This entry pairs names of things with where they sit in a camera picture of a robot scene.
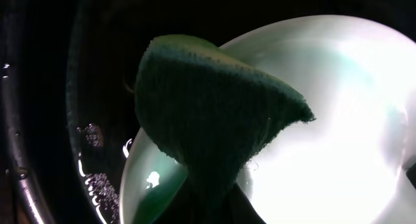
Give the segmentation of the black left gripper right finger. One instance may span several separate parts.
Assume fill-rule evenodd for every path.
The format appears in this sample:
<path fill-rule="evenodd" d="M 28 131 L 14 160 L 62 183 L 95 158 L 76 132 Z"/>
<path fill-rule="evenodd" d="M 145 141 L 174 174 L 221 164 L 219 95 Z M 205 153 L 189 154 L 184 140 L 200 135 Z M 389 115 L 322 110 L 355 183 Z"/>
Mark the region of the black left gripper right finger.
<path fill-rule="evenodd" d="M 266 224 L 235 182 L 225 198 L 226 223 Z"/>

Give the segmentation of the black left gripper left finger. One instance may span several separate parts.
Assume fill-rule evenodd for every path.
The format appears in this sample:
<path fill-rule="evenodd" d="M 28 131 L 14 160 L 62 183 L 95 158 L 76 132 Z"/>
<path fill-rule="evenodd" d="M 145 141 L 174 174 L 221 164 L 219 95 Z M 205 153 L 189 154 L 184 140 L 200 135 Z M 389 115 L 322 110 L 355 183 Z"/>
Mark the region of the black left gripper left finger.
<path fill-rule="evenodd" d="M 188 179 L 185 179 L 174 198 L 154 224 L 200 224 L 200 206 Z"/>

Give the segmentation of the green scrub sponge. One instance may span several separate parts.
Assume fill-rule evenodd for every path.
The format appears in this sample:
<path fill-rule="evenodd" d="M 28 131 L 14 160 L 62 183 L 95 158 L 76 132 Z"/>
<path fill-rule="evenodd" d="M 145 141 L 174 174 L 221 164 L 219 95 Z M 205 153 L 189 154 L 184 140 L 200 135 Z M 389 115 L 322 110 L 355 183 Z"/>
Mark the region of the green scrub sponge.
<path fill-rule="evenodd" d="M 193 36 L 159 36 L 140 61 L 141 127 L 183 164 L 195 192 L 223 197 L 239 170 L 280 131 L 314 114 L 294 88 Z"/>

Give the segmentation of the mint green plate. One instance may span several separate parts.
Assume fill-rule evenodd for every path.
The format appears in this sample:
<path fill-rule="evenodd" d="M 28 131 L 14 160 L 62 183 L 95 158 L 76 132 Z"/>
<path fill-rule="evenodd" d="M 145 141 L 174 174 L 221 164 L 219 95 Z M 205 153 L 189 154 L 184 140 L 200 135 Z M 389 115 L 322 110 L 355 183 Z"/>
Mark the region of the mint green plate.
<path fill-rule="evenodd" d="M 415 42 L 352 16 L 304 16 L 222 46 L 314 113 L 235 181 L 265 223 L 415 222 Z"/>

